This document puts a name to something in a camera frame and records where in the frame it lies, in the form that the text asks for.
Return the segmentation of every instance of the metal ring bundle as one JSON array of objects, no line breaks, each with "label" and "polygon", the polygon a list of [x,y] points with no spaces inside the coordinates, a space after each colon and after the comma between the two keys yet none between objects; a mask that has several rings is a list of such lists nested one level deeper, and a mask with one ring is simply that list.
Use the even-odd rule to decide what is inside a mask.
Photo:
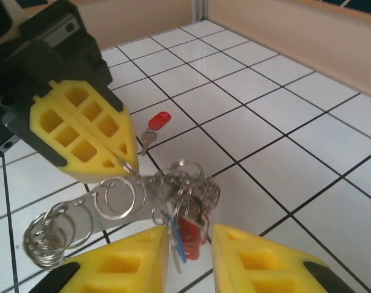
[{"label": "metal ring bundle", "polygon": [[[159,183],[159,192],[154,192],[157,205],[152,208],[152,220],[156,225],[165,225],[166,220],[161,219],[159,222],[156,212],[160,210],[160,203],[171,204],[171,217],[178,220],[179,217],[188,216],[192,208],[199,203],[200,211],[209,213],[218,204],[220,189],[219,186],[209,176],[206,176],[203,168],[195,162],[185,162],[180,160],[172,164],[166,170],[159,171],[149,182],[145,180],[132,166],[126,162],[120,162],[133,178],[136,178],[136,184],[142,188],[140,193],[141,203],[136,206],[136,199],[139,193],[136,192],[135,186],[121,176],[115,176],[103,180],[99,186],[89,192],[93,197],[94,208],[99,215],[107,220],[120,220],[126,217],[136,215],[145,205],[147,198],[147,189],[151,184]],[[183,170],[184,167],[195,167],[196,175],[191,175]],[[117,211],[109,201],[110,190],[117,184],[121,183],[131,190],[132,203],[125,212]],[[174,192],[165,193],[165,184],[175,186]],[[64,201],[52,206],[47,212],[38,215],[28,226],[24,233],[23,247],[28,257],[40,268],[52,270],[62,264],[66,250],[80,247],[86,243],[94,231],[94,218],[92,211],[86,207],[86,197],[81,199]],[[89,230],[86,235],[77,243],[74,243],[76,230],[75,219],[72,219],[66,212],[73,208],[83,209],[89,218]],[[63,228],[57,227],[57,221],[61,220]],[[64,225],[69,226],[65,232]]]}]

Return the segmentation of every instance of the silver key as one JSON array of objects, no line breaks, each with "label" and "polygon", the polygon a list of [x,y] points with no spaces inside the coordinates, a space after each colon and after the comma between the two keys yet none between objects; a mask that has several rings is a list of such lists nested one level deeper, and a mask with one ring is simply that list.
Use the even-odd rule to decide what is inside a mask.
[{"label": "silver key", "polygon": [[155,131],[146,130],[145,132],[143,132],[141,137],[143,141],[143,149],[141,151],[141,156],[144,156],[146,154],[147,148],[152,142],[156,141],[157,136],[158,134]]}]

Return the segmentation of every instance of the beige wall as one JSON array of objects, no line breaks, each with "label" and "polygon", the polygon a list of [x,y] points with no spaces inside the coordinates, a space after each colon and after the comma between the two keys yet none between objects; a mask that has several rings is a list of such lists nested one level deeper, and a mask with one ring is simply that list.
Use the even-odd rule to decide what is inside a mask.
[{"label": "beige wall", "polygon": [[[101,49],[168,31],[192,21],[191,0],[74,0]],[[26,9],[37,13],[45,6]]]},{"label": "beige wall", "polygon": [[314,0],[209,0],[208,19],[371,95],[371,15]]}]

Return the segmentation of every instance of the red plastic tag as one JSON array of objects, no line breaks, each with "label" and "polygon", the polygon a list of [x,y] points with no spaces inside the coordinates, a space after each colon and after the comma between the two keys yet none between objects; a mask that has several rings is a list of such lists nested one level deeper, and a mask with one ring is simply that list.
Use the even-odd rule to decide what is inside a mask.
[{"label": "red plastic tag", "polygon": [[160,112],[150,119],[149,128],[152,131],[160,130],[167,122],[169,122],[171,118],[171,114],[167,112]]},{"label": "red plastic tag", "polygon": [[199,228],[184,218],[178,220],[178,231],[183,242],[186,258],[195,261],[200,255],[200,231]]}]

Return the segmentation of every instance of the white tile floor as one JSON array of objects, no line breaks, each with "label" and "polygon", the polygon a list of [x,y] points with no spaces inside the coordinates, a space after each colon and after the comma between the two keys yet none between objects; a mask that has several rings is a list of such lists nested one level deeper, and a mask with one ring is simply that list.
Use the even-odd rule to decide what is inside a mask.
[{"label": "white tile floor", "polygon": [[[153,161],[140,159],[143,174],[180,158],[199,162],[222,189],[215,222],[312,253],[356,292],[371,292],[370,97],[208,21],[103,57],[114,78],[109,88],[133,113],[139,137],[155,114],[172,114],[150,146]],[[85,189],[24,142],[5,160],[0,292],[13,292],[14,282],[28,292],[45,273],[22,252],[23,230],[34,215]],[[108,231],[109,240],[151,226],[132,223]],[[98,233],[74,253],[105,243]],[[214,292],[211,268],[209,244],[181,276],[170,262],[167,292]]]}]

